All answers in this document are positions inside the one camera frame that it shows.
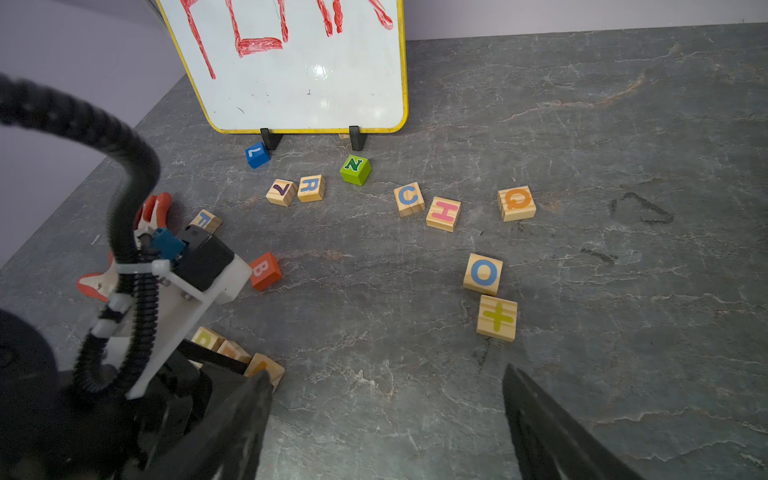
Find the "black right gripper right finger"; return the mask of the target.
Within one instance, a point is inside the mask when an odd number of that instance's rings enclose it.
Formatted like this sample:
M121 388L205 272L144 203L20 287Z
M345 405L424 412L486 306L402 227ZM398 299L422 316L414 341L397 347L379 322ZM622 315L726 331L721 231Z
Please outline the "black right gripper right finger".
M547 394L509 364L503 376L505 415L524 479L638 479Z

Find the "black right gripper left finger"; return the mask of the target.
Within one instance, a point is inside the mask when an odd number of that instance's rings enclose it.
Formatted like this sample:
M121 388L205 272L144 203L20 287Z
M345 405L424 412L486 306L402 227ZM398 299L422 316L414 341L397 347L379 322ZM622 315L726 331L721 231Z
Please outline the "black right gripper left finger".
M136 406L135 479L253 479L270 413L267 371L159 370Z

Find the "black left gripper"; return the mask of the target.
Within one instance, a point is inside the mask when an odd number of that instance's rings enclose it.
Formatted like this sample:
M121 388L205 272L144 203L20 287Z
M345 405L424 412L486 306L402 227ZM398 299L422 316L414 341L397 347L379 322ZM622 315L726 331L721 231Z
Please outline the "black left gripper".
M250 267L219 238L189 226L142 239L131 297L110 300L77 366L57 368L48 342L1 315L1 475L5 479L135 479L136 406L159 370L232 370L237 361L190 342L214 302L229 299Z

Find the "wooden block letter P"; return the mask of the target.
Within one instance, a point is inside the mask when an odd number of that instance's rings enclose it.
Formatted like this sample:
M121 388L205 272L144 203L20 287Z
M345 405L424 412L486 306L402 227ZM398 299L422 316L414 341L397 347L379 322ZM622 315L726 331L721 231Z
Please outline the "wooden block letter P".
M192 341L201 347L217 352L225 342L225 338L208 328L199 327L192 337Z

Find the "wooden block letter E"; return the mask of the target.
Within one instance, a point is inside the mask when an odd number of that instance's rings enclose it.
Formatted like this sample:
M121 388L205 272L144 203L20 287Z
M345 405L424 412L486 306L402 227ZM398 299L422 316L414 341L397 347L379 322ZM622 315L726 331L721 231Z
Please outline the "wooden block letter E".
M217 349L217 352L243 364L249 364L252 359L251 354L244 350L239 344L231 340L224 340Z

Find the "wooden block letter A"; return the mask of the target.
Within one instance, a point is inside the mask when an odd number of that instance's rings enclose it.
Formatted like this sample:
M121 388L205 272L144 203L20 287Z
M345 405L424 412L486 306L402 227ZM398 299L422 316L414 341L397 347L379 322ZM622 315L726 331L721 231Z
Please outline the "wooden block letter A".
M268 374L270 383L273 389L276 390L285 374L285 368L264 354L254 354L244 372L244 376L250 378L261 371L265 371Z

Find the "wooden block blue R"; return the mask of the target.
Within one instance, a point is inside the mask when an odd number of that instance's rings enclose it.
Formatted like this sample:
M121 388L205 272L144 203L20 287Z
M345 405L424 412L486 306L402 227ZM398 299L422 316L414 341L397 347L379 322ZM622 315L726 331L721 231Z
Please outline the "wooden block blue R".
M298 198L303 203L321 201L325 195L325 179L321 174L300 179Z

